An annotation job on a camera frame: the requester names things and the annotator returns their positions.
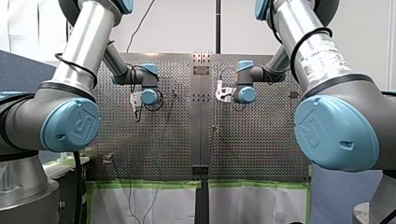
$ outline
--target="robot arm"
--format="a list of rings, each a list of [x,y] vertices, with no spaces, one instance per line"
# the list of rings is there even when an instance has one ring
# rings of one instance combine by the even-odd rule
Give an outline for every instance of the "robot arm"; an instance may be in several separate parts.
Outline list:
[[[119,85],[142,85],[139,102],[156,105],[158,68],[146,63],[128,68],[109,42],[111,30],[122,14],[132,12],[132,1],[80,0],[81,11],[75,19],[64,54],[51,80],[43,82],[33,99],[4,97],[0,155],[26,150],[54,152],[77,151],[87,146],[99,130],[99,109],[92,89],[96,73],[104,59]],[[75,2],[60,0],[68,11]]]
[[[254,102],[253,83],[282,81],[284,74],[276,76],[276,71],[284,71],[290,62],[304,91],[294,124],[305,156],[331,170],[394,170],[389,158],[396,148],[395,100],[384,96],[370,77],[354,73],[332,42],[332,31],[325,26],[338,4],[338,0],[257,0],[257,19],[268,20],[283,46],[263,67],[239,62],[236,88],[227,90],[219,83],[218,99],[218,93],[225,92],[222,101]]]

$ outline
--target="black cable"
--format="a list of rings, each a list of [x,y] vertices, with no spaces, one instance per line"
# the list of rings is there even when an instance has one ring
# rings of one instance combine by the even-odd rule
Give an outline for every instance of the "black cable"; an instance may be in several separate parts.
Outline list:
[[[65,64],[69,65],[69,66],[74,66],[74,67],[79,68],[79,69],[81,69],[81,70],[87,72],[88,74],[90,74],[90,75],[93,77],[93,87],[94,87],[94,88],[95,88],[96,85],[98,84],[98,78],[97,78],[96,74],[95,74],[93,71],[91,71],[90,69],[85,68],[85,67],[83,67],[83,66],[81,66],[81,65],[79,65],[79,64],[76,64],[76,63],[69,62],[69,61],[65,60],[65,59],[62,57],[62,53],[57,53],[57,54],[55,54],[55,58],[58,59],[59,61],[65,63]]]
[[[140,109],[138,111],[134,112],[134,117],[135,117],[136,123],[140,122],[140,119],[142,118],[142,110],[143,110],[143,107],[140,106]]]
[[[230,67],[222,69],[221,72],[220,72],[220,75],[219,75],[219,80],[222,80],[222,75],[227,70],[233,70],[234,71],[235,69],[234,68],[230,68]]]
[[[332,37],[332,30],[330,28],[327,27],[319,27],[311,32],[306,33],[296,44],[296,46],[294,47],[293,51],[291,52],[291,56],[290,56],[290,71],[291,74],[293,75],[294,79],[297,81],[297,83],[299,83],[297,75],[296,75],[296,71],[294,68],[294,61],[295,58],[297,56],[297,52],[300,48],[300,46],[307,40],[309,39],[312,35],[317,35],[317,34],[321,34],[323,32],[327,32],[329,34],[330,37]]]
[[[152,5],[154,4],[156,0],[152,0],[151,3],[148,6],[148,9],[145,13],[145,15],[143,16],[142,20],[139,22],[139,25],[137,26],[136,30],[134,31],[134,33],[131,35],[131,40],[129,41],[129,45],[128,48],[126,49],[126,52],[129,53],[129,48],[132,46],[132,42],[134,41],[134,36],[137,34],[137,32],[140,29],[140,26],[142,25],[143,21],[145,20],[146,16],[149,14],[149,10],[151,9]]]
[[[388,224],[396,218],[396,209],[393,210],[387,217],[385,217],[379,224]]]
[[[119,169],[117,168],[117,164],[114,161],[114,156],[112,156],[112,162],[114,171],[116,172],[116,178],[120,180],[120,173]],[[131,216],[137,221],[138,224],[140,224],[139,218],[132,212],[132,206],[131,206],[131,198],[132,198],[132,179],[129,179],[129,195],[128,195],[128,208],[129,212],[131,213]]]
[[[177,95],[176,95],[176,93],[175,93],[174,90],[172,90],[172,93],[174,94],[174,97],[173,97],[173,99],[172,99],[171,107],[170,107],[170,109],[169,109],[169,114],[168,114],[168,118],[167,118],[167,121],[166,121],[165,130],[164,130],[164,132],[163,132],[163,137],[164,137],[164,135],[166,134],[166,129],[167,129],[168,124],[169,124],[170,114],[172,113],[173,104],[175,103],[175,100],[176,100],[176,98],[177,98]],[[158,157],[154,157],[154,161],[155,161],[155,163],[156,163],[156,165],[157,165],[158,171],[160,172],[160,182],[158,183],[157,188],[156,188],[156,190],[155,190],[154,199],[152,200],[151,206],[149,207],[148,211],[146,212],[146,214],[145,214],[144,217],[143,217],[143,223],[142,223],[142,224],[145,224],[146,217],[147,217],[147,215],[149,214],[149,211],[151,211],[151,209],[154,207],[155,200],[157,199],[157,195],[158,195],[158,190],[160,189],[160,185],[161,185],[161,183],[163,182],[163,175],[162,175],[162,171],[161,171],[160,167],[158,166],[158,162],[156,161],[157,158],[158,158]]]
[[[155,200],[157,199],[158,190],[160,189],[161,182],[162,182],[162,181],[160,181],[160,182],[158,183],[158,185],[157,185],[157,189],[155,190],[155,194],[154,194],[154,199],[152,200],[151,206],[149,207],[148,211],[146,212],[145,216],[143,217],[143,223],[142,223],[142,224],[145,224],[146,217],[148,216],[149,211],[151,211],[152,207],[154,206]]]
[[[282,39],[280,39],[279,35],[276,32],[275,28],[275,22],[274,22],[274,14],[275,14],[275,7],[274,7],[274,2],[275,0],[270,1],[270,21],[271,21],[271,26],[272,26],[272,31],[274,34],[274,37],[276,38],[277,42],[283,45]]]
[[[137,81],[137,73],[136,70],[134,69],[135,66],[131,65],[130,63],[126,63],[126,65],[131,66],[131,72],[129,73],[129,79],[131,79],[131,92],[134,92],[134,88],[136,87],[136,81]],[[132,84],[132,73],[134,73],[134,84]]]
[[[381,91],[381,93],[383,95],[387,95],[387,96],[396,96],[396,92],[395,91]]]
[[[76,212],[74,217],[74,224],[79,223],[81,217],[81,206],[82,206],[82,167],[81,161],[79,159],[79,153],[77,151],[73,152],[76,163],[76,178],[77,178],[77,193],[76,193]]]

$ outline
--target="vertical metal post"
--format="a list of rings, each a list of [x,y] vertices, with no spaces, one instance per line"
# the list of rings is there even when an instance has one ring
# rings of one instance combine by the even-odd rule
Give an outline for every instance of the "vertical metal post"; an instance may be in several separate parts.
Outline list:
[[[216,0],[216,53],[221,54],[221,0]]]

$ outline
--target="green tape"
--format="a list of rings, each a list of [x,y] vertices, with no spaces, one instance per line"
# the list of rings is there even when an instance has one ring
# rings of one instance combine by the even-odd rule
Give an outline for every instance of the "green tape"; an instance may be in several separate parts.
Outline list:
[[[201,187],[201,181],[148,181],[119,179],[91,181],[87,182],[87,187],[89,189],[199,189]]]
[[[87,223],[91,224],[92,189],[87,188]]]
[[[263,180],[209,180],[209,187],[213,189],[258,187],[267,189],[307,189],[309,183],[289,183]]]
[[[308,175],[312,176],[312,165],[308,165]]]
[[[308,184],[306,188],[306,208],[305,208],[305,223],[309,224],[311,222],[311,184]]]

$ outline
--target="silver metal tube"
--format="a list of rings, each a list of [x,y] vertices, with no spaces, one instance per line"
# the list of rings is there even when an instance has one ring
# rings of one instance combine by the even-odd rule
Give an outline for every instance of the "silver metal tube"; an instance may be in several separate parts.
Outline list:
[[[97,73],[116,15],[96,1],[85,1],[63,58]],[[93,77],[75,66],[59,63],[52,80],[92,94]]]
[[[289,69],[290,60],[288,53],[286,52],[285,48],[281,46],[279,50],[276,52],[274,57],[271,59],[265,67],[271,73],[284,73],[286,70]]]
[[[306,0],[277,0],[275,10],[276,28],[289,57],[305,34],[323,27]],[[300,46],[292,63],[304,91],[331,78],[352,73],[326,32],[307,39]]]
[[[121,58],[114,44],[109,44],[107,46],[103,61],[115,77],[120,77],[128,72],[128,67]]]

